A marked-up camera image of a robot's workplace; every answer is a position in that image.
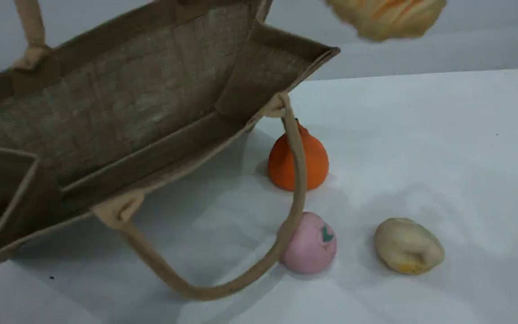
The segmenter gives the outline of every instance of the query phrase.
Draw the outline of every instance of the orange fruit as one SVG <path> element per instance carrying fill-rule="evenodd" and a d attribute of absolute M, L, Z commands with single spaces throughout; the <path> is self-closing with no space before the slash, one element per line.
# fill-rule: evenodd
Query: orange fruit
<path fill-rule="evenodd" d="M 299 124 L 299 133 L 303 142 L 305 158 L 307 162 L 307 190 L 315 189 L 325 181 L 329 173 L 329 157 L 323 144 L 309 134 L 309 131 Z M 279 188 L 294 191 L 295 189 L 295 168 L 293 154 L 284 134 L 273 145 L 269 154 L 267 166 L 268 175 L 271 181 Z"/>

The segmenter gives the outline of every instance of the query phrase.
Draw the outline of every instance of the white wall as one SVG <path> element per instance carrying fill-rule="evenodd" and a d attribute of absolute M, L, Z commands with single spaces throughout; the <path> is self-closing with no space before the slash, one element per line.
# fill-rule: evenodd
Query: white wall
<path fill-rule="evenodd" d="M 50 45 L 59 45 L 149 0 L 40 0 Z M 518 0 L 448 0 L 433 29 L 415 41 L 360 41 L 322 0 L 275 0 L 268 23 L 343 53 L 315 78 L 518 68 Z M 11 0 L 0 0 L 0 70 L 25 41 Z"/>

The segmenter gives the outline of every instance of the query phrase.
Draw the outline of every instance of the burlap fabric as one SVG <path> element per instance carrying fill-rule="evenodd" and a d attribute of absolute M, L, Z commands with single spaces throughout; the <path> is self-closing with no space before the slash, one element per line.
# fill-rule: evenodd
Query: burlap fabric
<path fill-rule="evenodd" d="M 263 275 L 304 206 L 304 152 L 286 93 L 339 49 L 265 25 L 270 0 L 160 0 L 55 49 L 45 44 L 37 1 L 16 6 L 28 46 L 0 73 L 0 262 L 32 238 L 97 216 L 186 297 L 224 297 Z M 282 117 L 294 151 L 289 217 L 241 277 L 194 287 L 131 216 L 144 195 L 266 115 Z"/>

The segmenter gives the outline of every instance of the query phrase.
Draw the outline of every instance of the pink peach toy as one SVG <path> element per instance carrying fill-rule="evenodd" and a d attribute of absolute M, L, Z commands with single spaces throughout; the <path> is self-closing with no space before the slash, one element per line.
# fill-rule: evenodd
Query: pink peach toy
<path fill-rule="evenodd" d="M 319 215 L 303 213 L 303 219 L 281 262 L 291 271 L 314 275 L 327 269 L 337 253 L 337 238 Z"/>

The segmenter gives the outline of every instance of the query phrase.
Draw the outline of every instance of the bag handle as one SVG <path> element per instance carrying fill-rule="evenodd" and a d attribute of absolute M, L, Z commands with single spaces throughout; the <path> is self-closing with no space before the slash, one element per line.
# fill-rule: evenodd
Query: bag handle
<path fill-rule="evenodd" d="M 27 49 L 23 52 L 23 56 L 13 63 L 12 68 L 33 70 L 51 53 L 51 47 L 45 43 L 45 26 L 41 18 L 41 8 L 38 0 L 13 0 L 13 2 L 25 33 Z M 209 10 L 207 0 L 174 0 L 174 2 L 175 22 L 178 24 L 202 16 Z"/>
<path fill-rule="evenodd" d="M 196 287 L 175 273 L 165 259 L 152 248 L 140 230 L 130 222 L 131 217 L 142 205 L 146 193 L 145 189 L 130 191 L 129 193 L 115 197 L 110 201 L 92 208 L 95 215 L 105 223 L 105 225 L 119 232 L 123 240 L 125 240 L 158 277 L 169 285 L 169 287 L 190 299 L 220 299 L 237 293 L 241 289 L 251 285 L 280 260 L 301 221 L 307 192 L 307 167 L 303 144 L 297 121 L 290 106 L 288 94 L 275 94 L 259 113 L 268 117 L 281 117 L 283 121 L 294 158 L 295 191 L 293 193 L 293 203 L 290 207 L 289 215 L 277 233 L 275 244 L 261 260 L 238 278 L 215 287 Z"/>

